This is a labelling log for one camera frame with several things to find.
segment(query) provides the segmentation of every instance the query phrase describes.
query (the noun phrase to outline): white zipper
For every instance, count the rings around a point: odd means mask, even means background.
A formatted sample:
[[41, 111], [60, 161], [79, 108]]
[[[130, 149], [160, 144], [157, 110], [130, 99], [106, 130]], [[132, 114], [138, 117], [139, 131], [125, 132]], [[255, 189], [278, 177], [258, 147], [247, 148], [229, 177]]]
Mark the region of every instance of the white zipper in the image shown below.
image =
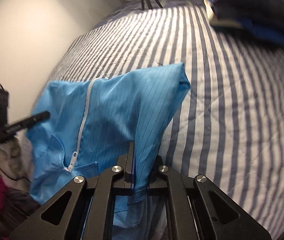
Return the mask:
[[74, 164], [76, 162], [76, 159], [78, 157], [78, 153], [79, 153], [79, 149], [80, 149], [80, 142], [81, 142], [81, 137], [82, 137], [82, 132], [83, 132], [84, 124], [85, 124], [86, 117], [87, 117], [88, 111], [89, 111], [90, 95], [91, 95], [92, 86], [93, 86], [94, 82], [96, 80], [98, 80], [98, 79], [101, 79], [101, 78], [94, 78], [94, 79], [91, 80], [91, 82], [90, 82], [90, 84], [88, 86], [88, 90], [86, 92], [84, 114], [83, 114], [82, 122], [81, 122], [81, 125], [80, 125], [79, 133], [78, 133], [78, 140], [77, 140], [76, 151], [73, 152], [73, 154], [72, 154], [71, 161], [70, 161], [70, 164], [69, 164], [68, 168], [65, 168], [69, 172], [72, 171], [72, 169], [74, 167]]

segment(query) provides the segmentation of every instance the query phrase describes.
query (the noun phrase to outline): gray fabric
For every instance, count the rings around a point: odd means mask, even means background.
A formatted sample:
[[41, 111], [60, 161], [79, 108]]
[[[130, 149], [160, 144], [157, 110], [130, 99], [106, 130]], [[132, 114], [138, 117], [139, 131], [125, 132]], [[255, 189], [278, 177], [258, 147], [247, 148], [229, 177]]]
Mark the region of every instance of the gray fabric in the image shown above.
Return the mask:
[[[283, 50], [216, 33], [205, 8], [190, 4], [132, 13], [80, 36], [51, 79], [112, 78], [178, 62], [192, 87], [159, 154], [184, 175], [208, 176], [276, 239], [284, 231]], [[153, 239], [166, 227], [157, 221]]]

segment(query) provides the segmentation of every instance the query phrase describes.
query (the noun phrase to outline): zipper pull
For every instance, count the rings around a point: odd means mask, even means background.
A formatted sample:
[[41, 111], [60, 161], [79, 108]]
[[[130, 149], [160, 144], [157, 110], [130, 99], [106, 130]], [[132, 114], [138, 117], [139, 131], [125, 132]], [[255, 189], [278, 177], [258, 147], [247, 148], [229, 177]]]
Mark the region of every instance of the zipper pull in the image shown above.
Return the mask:
[[75, 162], [76, 162], [76, 158], [77, 158], [77, 157], [78, 157], [78, 153], [77, 153], [77, 152], [74, 152], [74, 153], [72, 154], [71, 162], [70, 162], [70, 165], [69, 165], [69, 167], [68, 167], [68, 171], [69, 171], [69, 172], [72, 171], [73, 166], [74, 166], [74, 164], [75, 164]]

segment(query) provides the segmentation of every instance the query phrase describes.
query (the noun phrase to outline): striped bedsheet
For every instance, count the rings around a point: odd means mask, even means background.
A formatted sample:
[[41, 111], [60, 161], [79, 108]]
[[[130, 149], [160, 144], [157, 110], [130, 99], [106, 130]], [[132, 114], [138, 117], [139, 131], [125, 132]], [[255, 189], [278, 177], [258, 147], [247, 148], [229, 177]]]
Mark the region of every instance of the striped bedsheet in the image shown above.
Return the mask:
[[[192, 87], [159, 154], [184, 175], [205, 174], [276, 239], [284, 231], [284, 51], [215, 32], [202, 3], [131, 8], [78, 37], [51, 79], [183, 62]], [[157, 211], [151, 239], [165, 232], [165, 212]]]

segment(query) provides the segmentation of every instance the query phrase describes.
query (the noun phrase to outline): clothing pile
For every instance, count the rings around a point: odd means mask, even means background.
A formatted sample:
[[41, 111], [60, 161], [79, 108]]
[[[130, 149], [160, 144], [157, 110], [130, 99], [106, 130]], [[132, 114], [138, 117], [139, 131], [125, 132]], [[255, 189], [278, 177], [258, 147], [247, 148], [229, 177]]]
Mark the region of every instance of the clothing pile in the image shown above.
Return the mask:
[[210, 25], [245, 30], [284, 48], [284, 0], [206, 0]]
[[14, 185], [11, 182], [25, 175], [21, 156], [21, 147], [16, 137], [0, 144], [0, 235], [3, 238], [9, 237], [40, 207], [29, 193], [10, 188]]
[[190, 86], [183, 63], [110, 79], [50, 82], [34, 109], [49, 111], [50, 119], [27, 133], [33, 147], [31, 196], [44, 204], [75, 176], [97, 176], [116, 165], [134, 141], [134, 194], [116, 197], [112, 239], [143, 239], [157, 202], [146, 196], [148, 176]]

